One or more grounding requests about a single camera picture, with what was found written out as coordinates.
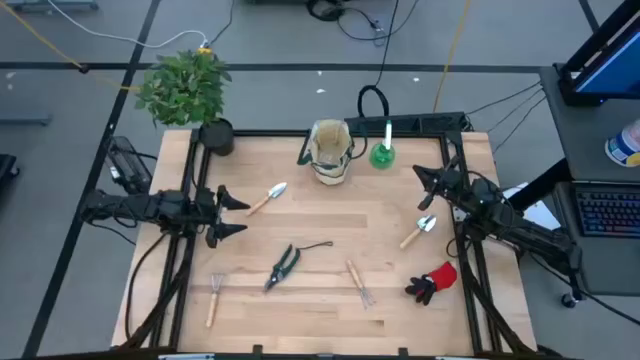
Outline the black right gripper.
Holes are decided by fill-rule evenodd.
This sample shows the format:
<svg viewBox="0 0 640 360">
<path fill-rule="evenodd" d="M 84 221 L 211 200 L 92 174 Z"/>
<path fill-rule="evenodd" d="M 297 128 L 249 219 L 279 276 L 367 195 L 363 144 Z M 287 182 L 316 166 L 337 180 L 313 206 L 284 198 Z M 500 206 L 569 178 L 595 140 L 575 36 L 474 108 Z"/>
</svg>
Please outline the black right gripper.
<svg viewBox="0 0 640 360">
<path fill-rule="evenodd" d="M 469 201 L 472 198 L 471 187 L 468 184 L 468 174 L 458 169 L 460 158 L 455 155 L 444 167 L 433 169 L 420 165 L 413 165 L 419 181 L 425 190 L 433 190 L 434 194 L 455 203 Z M 426 211 L 434 199 L 434 194 L 427 192 L 418 204 L 418 209 Z"/>
</svg>

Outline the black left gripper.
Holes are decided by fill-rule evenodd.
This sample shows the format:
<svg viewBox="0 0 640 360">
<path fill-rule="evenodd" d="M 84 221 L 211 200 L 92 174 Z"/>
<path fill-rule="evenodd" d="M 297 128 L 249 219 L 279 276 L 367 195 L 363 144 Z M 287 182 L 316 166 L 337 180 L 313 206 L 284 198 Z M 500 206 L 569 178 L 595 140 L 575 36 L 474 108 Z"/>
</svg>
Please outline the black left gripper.
<svg viewBox="0 0 640 360">
<path fill-rule="evenodd" d="M 248 210 L 250 205 L 234 198 L 225 185 L 218 186 L 218 204 L 228 210 Z M 247 229 L 242 224 L 221 222 L 220 208 L 215 193 L 208 187 L 198 187 L 195 192 L 195 227 L 205 233 L 205 242 L 209 248 L 216 248 L 223 239 Z"/>
</svg>

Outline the wide trowel wooden handle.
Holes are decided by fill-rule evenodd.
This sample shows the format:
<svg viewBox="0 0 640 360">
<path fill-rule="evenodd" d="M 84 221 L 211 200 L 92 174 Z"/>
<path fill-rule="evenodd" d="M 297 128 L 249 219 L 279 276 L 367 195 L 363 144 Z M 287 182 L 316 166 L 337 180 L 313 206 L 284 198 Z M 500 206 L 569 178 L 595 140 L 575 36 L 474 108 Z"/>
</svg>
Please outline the wide trowel wooden handle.
<svg viewBox="0 0 640 360">
<path fill-rule="evenodd" d="M 399 245 L 399 247 L 404 250 L 408 247 L 422 232 L 429 232 L 433 229 L 437 222 L 437 218 L 435 215 L 428 215 L 422 217 L 416 222 L 416 229 L 413 230 Z"/>
</svg>

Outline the narrow trowel wooden handle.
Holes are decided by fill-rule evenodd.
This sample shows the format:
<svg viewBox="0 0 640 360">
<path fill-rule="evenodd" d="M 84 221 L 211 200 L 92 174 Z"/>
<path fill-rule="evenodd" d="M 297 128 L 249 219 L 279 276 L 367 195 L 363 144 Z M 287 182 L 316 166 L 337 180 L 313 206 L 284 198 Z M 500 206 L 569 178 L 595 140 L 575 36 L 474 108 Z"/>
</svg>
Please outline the narrow trowel wooden handle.
<svg viewBox="0 0 640 360">
<path fill-rule="evenodd" d="M 284 190 L 287 188 L 287 183 L 286 182 L 281 182 L 278 183 L 276 185 L 274 185 L 267 193 L 267 195 L 260 200 L 259 202 L 257 202 L 256 204 L 254 204 L 248 211 L 247 211 L 247 215 L 251 216 L 253 215 L 255 212 L 257 212 L 261 207 L 263 207 L 267 202 L 269 202 L 271 199 L 275 199 L 278 196 L 280 196 Z"/>
</svg>

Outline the green spray bottle white nozzle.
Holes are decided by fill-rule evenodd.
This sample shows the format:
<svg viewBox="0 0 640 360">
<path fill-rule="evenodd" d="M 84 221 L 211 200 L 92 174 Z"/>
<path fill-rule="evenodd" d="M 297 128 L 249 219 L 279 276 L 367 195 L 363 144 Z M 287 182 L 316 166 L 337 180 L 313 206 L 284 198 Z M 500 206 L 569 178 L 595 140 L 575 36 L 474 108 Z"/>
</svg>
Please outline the green spray bottle white nozzle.
<svg viewBox="0 0 640 360">
<path fill-rule="evenodd" d="M 387 120 L 384 138 L 372 147 L 369 162 L 374 168 L 384 170 L 393 166 L 395 158 L 396 152 L 392 144 L 392 122 Z"/>
</svg>

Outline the red and black gardening glove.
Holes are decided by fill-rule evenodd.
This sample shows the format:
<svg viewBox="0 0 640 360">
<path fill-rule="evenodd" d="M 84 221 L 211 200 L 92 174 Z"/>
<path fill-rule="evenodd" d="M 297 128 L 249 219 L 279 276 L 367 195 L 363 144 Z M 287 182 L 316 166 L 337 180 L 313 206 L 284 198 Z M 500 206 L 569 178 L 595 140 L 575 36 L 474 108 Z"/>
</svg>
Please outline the red and black gardening glove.
<svg viewBox="0 0 640 360">
<path fill-rule="evenodd" d="M 457 277 L 456 267 L 446 261 L 427 274 L 411 277 L 410 284 L 405 287 L 405 293 L 413 296 L 416 303 L 427 306 L 437 292 L 450 288 L 456 282 Z"/>
</svg>

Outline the small hand rake wooden handle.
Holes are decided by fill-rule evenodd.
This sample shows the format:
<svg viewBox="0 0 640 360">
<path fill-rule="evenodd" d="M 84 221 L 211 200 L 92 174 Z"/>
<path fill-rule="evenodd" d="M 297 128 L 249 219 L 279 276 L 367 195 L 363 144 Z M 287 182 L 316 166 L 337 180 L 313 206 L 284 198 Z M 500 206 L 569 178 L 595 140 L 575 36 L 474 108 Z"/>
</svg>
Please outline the small hand rake wooden handle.
<svg viewBox="0 0 640 360">
<path fill-rule="evenodd" d="M 360 276 L 359 271 L 357 270 L 354 262 L 350 259 L 346 260 L 346 267 L 354 281 L 355 286 L 357 287 L 360 297 L 363 303 L 363 307 L 365 309 L 373 306 L 375 304 L 375 300 L 369 290 L 366 288 L 362 277 Z"/>
</svg>

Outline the cream gardening bag green trim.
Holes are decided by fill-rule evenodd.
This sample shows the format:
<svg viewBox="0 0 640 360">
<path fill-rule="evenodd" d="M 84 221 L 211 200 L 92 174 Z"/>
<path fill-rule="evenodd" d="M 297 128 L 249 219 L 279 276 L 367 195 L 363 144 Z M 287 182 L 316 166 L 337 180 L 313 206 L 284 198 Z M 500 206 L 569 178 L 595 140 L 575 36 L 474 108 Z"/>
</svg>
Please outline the cream gardening bag green trim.
<svg viewBox="0 0 640 360">
<path fill-rule="evenodd" d="M 363 146 L 356 152 L 355 138 L 348 122 L 338 119 L 317 120 L 304 136 L 296 164 L 309 165 L 324 185 L 343 183 L 350 163 L 361 158 L 368 149 L 366 127 L 360 125 L 358 131 L 363 137 Z"/>
</svg>

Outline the black plant pot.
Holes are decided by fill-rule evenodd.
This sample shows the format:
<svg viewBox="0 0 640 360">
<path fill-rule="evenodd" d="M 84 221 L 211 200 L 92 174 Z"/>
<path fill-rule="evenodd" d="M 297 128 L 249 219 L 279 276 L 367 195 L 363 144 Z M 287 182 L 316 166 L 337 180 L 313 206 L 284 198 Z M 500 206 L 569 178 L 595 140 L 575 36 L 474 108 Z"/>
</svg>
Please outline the black plant pot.
<svg viewBox="0 0 640 360">
<path fill-rule="evenodd" d="M 234 129 L 224 118 L 203 124 L 199 129 L 199 142 L 219 156 L 227 156 L 234 150 Z"/>
</svg>

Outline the black power supply box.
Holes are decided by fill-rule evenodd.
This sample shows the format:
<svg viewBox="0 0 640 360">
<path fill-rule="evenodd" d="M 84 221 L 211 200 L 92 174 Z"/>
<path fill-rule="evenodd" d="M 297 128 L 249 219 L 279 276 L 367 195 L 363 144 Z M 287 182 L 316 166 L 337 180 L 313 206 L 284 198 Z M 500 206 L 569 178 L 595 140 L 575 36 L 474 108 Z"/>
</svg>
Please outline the black power supply box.
<svg viewBox="0 0 640 360">
<path fill-rule="evenodd" d="M 149 192 L 152 175 L 141 155 L 124 136 L 113 136 L 107 144 L 107 164 L 112 180 L 129 195 Z"/>
</svg>

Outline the white paper sheet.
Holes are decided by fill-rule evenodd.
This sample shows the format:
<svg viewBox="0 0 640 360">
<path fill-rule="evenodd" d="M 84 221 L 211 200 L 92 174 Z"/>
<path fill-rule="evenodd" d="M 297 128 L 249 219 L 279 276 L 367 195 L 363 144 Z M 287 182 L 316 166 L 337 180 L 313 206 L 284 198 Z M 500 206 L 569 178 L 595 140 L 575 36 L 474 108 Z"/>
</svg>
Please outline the white paper sheet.
<svg viewBox="0 0 640 360">
<path fill-rule="evenodd" d="M 504 195 L 507 198 L 511 198 L 516 193 L 524 189 L 527 185 L 528 185 L 527 182 L 523 182 L 519 185 L 513 186 L 511 188 L 507 188 L 504 191 Z M 526 220 L 536 223 L 537 225 L 545 227 L 549 230 L 555 230 L 561 227 L 561 224 L 558 222 L 556 217 L 552 214 L 552 212 L 549 210 L 549 208 L 544 204 L 542 200 L 539 200 L 533 205 L 529 206 L 524 211 L 523 217 Z"/>
</svg>

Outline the green leafy plant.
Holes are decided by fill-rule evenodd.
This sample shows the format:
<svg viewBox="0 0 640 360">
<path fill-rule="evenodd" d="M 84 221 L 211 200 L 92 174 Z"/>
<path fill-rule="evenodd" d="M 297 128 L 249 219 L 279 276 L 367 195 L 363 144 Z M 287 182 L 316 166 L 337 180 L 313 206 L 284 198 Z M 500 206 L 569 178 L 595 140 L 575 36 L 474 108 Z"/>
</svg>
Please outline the green leafy plant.
<svg viewBox="0 0 640 360">
<path fill-rule="evenodd" d="M 231 82 L 226 64 L 207 47 L 160 56 L 144 73 L 135 107 L 148 111 L 155 124 L 207 124 L 221 118 Z"/>
</svg>

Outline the grey equipment cart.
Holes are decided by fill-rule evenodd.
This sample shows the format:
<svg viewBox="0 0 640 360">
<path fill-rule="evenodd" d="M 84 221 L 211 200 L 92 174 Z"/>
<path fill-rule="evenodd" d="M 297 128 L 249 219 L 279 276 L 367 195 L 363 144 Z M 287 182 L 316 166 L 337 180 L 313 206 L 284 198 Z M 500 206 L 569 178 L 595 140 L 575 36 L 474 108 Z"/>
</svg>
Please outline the grey equipment cart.
<svg viewBox="0 0 640 360">
<path fill-rule="evenodd" d="M 561 142 L 564 158 L 510 198 L 517 210 L 525 210 L 550 194 L 559 183 L 640 185 L 640 166 L 623 167 L 611 161 L 604 152 L 607 139 L 624 126 L 640 118 L 640 100 L 611 99 L 595 107 L 573 107 L 564 102 L 558 87 L 556 68 L 540 69 L 542 89 Z M 577 277 L 582 291 L 570 290 L 561 303 L 574 307 L 589 292 Z"/>
</svg>

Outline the white and blue wipes tub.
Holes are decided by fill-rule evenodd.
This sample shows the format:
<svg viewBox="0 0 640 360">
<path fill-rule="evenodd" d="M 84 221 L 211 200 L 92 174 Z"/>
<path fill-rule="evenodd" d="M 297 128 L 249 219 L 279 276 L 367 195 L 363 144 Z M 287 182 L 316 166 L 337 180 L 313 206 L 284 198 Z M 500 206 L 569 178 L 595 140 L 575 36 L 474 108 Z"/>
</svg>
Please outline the white and blue wipes tub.
<svg viewBox="0 0 640 360">
<path fill-rule="evenodd" d="M 623 167 L 640 166 L 640 118 L 627 124 L 605 142 L 608 158 Z"/>
</svg>

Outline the black computer monitor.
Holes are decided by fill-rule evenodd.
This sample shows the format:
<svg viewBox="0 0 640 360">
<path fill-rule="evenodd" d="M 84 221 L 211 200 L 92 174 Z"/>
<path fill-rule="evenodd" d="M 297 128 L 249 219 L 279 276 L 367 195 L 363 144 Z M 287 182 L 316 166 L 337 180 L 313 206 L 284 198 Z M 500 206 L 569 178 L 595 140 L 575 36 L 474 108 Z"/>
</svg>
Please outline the black computer monitor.
<svg viewBox="0 0 640 360">
<path fill-rule="evenodd" d="M 640 99 L 640 0 L 623 0 L 556 71 L 569 106 Z"/>
</svg>

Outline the grey metal floor bar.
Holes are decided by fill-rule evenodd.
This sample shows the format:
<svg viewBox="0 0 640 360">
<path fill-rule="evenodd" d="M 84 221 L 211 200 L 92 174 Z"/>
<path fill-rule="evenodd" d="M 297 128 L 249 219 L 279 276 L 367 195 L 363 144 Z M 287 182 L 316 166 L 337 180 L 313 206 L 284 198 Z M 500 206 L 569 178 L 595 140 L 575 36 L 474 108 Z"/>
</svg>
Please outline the grey metal floor bar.
<svg viewBox="0 0 640 360">
<path fill-rule="evenodd" d="M 40 125 L 48 126 L 51 116 L 46 113 L 1 113 L 0 125 Z"/>
</svg>

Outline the black floor object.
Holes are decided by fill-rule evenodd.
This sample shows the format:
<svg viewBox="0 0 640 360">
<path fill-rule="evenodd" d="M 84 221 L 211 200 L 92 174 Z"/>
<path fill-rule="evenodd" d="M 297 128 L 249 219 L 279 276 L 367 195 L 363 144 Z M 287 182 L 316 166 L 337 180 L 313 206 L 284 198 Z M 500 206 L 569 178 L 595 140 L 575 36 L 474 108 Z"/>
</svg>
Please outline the black floor object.
<svg viewBox="0 0 640 360">
<path fill-rule="evenodd" d="M 17 157 L 10 154 L 0 154 L 0 182 L 14 179 L 19 174 Z"/>
</svg>

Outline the grey metal floor base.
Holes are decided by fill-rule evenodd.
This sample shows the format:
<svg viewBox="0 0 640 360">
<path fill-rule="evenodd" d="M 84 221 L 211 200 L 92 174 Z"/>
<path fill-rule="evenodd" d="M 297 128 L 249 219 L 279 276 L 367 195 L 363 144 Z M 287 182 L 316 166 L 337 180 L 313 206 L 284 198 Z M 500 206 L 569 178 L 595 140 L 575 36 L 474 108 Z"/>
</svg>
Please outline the grey metal floor base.
<svg viewBox="0 0 640 360">
<path fill-rule="evenodd" d="M 20 12 L 49 10 L 98 10 L 95 0 L 3 0 L 9 7 Z"/>
</svg>

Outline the green handled pruning shears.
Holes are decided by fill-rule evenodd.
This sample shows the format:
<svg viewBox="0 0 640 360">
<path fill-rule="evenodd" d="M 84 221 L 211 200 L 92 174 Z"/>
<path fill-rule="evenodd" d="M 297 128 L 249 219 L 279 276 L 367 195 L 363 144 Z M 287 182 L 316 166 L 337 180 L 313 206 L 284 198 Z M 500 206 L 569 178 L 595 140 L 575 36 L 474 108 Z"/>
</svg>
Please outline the green handled pruning shears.
<svg viewBox="0 0 640 360">
<path fill-rule="evenodd" d="M 273 266 L 272 272 L 264 285 L 263 292 L 267 293 L 272 290 L 291 273 L 295 265 L 300 260 L 301 253 L 304 250 L 310 250 L 321 246 L 330 247 L 333 245 L 334 243 L 332 241 L 320 242 L 305 247 L 294 247 L 292 244 L 289 244 L 279 261 Z"/>
</svg>

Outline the black aluminium table frame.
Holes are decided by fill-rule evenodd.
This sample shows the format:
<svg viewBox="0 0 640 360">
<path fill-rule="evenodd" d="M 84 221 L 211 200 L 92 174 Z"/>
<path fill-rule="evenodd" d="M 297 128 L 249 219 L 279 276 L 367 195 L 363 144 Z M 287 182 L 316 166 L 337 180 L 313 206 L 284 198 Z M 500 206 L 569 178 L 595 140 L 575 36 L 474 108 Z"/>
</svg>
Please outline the black aluminium table frame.
<svg viewBox="0 0 640 360">
<path fill-rule="evenodd" d="M 133 284 L 123 294 L 112 341 L 121 344 L 151 312 L 162 281 L 183 258 L 191 261 L 185 286 L 163 313 L 153 340 L 181 352 L 240 355 L 411 355 L 471 356 L 505 349 L 480 304 L 461 283 L 439 292 L 427 306 L 405 293 L 413 276 L 451 260 L 454 219 L 449 204 L 436 199 L 429 213 L 433 230 L 420 233 L 404 250 L 400 243 L 416 229 L 423 187 L 413 165 L 438 168 L 454 154 L 473 173 L 494 178 L 496 170 L 483 133 L 396 137 L 394 165 L 373 168 L 353 161 L 345 181 L 320 183 L 309 166 L 296 164 L 304 132 L 244 131 L 225 157 L 190 149 L 187 130 L 162 138 L 154 190 L 178 189 L 190 178 L 189 159 L 209 187 L 225 185 L 237 199 L 254 205 L 276 184 L 284 192 L 253 215 L 224 214 L 227 223 L 247 229 L 206 245 L 162 239 L 151 224 L 140 228 L 131 262 Z M 305 247 L 291 273 L 272 290 L 264 285 L 289 244 Z M 367 309 L 346 267 L 354 262 L 375 300 Z M 211 275 L 224 273 L 213 326 L 206 327 Z"/>
</svg>

